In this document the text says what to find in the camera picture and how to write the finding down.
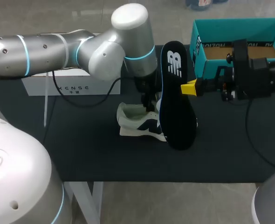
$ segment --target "white sneaker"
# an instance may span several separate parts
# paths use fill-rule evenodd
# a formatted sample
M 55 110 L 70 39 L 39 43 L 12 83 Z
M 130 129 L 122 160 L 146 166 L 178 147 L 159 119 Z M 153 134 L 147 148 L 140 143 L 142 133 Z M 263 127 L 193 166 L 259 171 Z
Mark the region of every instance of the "white sneaker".
M 117 109 L 117 121 L 121 136 L 149 135 L 160 141 L 166 141 L 161 131 L 158 112 L 147 112 L 143 105 L 120 103 Z

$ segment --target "screw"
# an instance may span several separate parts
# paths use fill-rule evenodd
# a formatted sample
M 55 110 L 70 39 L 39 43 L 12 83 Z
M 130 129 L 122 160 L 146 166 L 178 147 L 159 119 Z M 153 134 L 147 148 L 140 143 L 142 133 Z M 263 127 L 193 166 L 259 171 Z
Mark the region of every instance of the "screw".
M 230 53 L 227 54 L 227 62 L 230 64 L 233 60 L 233 57 L 230 55 Z

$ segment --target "black insole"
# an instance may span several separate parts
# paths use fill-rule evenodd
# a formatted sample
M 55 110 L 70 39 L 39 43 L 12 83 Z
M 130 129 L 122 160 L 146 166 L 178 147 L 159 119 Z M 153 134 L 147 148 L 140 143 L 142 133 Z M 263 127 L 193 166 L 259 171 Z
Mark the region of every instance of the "black insole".
M 162 96 L 159 119 L 162 132 L 175 149 L 189 148 L 196 137 L 197 119 L 188 96 L 181 92 L 187 83 L 187 51 L 178 41 L 165 44 L 161 51 Z

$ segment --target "black cable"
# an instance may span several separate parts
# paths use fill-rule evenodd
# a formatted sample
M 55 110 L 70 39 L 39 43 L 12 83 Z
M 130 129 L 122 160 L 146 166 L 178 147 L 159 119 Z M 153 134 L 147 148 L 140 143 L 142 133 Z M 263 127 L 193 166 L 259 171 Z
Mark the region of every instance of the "black cable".
M 275 164 L 273 162 L 271 162 L 270 160 L 268 160 L 259 150 L 256 149 L 256 147 L 254 147 L 253 142 L 251 141 L 250 137 L 249 137 L 249 133 L 248 133 L 248 114 L 249 114 L 249 110 L 250 107 L 252 105 L 253 100 L 250 99 L 246 108 L 246 114 L 245 114 L 245 131 L 246 131 L 246 136 L 247 139 L 251 145 L 251 147 L 254 149 L 254 151 L 266 162 L 268 163 L 270 166 L 272 166 L 273 168 L 275 168 Z
M 119 81 L 119 80 L 121 80 L 121 79 L 133 79 L 133 77 L 119 77 L 119 78 L 117 78 L 117 79 L 112 83 L 112 85 L 111 85 L 111 87 L 110 87 L 110 90 L 108 91 L 108 93 L 105 95 L 105 97 L 104 97 L 102 100 L 100 100 L 99 102 L 94 103 L 94 104 L 86 104 L 86 105 L 83 105 L 83 104 L 78 104 L 78 103 L 75 103 L 75 102 L 71 101 L 70 99 L 68 99 L 68 97 L 66 97 L 66 96 L 61 92 L 61 90 L 60 90 L 60 88 L 58 87 L 58 84 L 57 84 L 57 82 L 56 82 L 56 80 L 55 80 L 55 72 L 52 71 L 52 73 L 53 73 L 53 81 L 54 81 L 55 87 L 56 87 L 56 89 L 58 90 L 59 94 L 62 96 L 62 98 L 63 98 L 65 101 L 67 101 L 67 102 L 70 103 L 71 105 L 73 105 L 73 106 L 75 106 L 75 107 L 78 107 L 78 108 L 91 108 L 91 107 L 98 106 L 98 105 L 102 104 L 102 103 L 109 97 L 110 92 L 112 91 L 112 89 L 113 89 L 113 87 L 114 87 L 114 85 L 116 84 L 117 81 Z

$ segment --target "black table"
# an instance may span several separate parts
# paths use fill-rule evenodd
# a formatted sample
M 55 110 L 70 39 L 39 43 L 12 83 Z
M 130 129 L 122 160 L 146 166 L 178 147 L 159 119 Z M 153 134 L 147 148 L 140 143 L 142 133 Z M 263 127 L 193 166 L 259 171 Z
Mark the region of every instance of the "black table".
M 156 51 L 160 57 L 161 46 Z M 190 58 L 188 65 L 193 79 Z M 102 97 L 71 99 L 92 103 Z M 217 92 L 190 100 L 198 135 L 189 150 L 176 151 L 151 137 L 119 136 L 119 103 L 140 103 L 130 80 L 122 81 L 121 95 L 93 109 L 74 108 L 61 97 L 49 97 L 47 128 L 44 97 L 29 97 L 21 80 L 0 81 L 1 112 L 44 144 L 63 181 L 263 182 L 275 172 L 247 140 L 246 105 L 222 102 Z M 253 102 L 249 132 L 256 148 L 275 163 L 275 95 Z

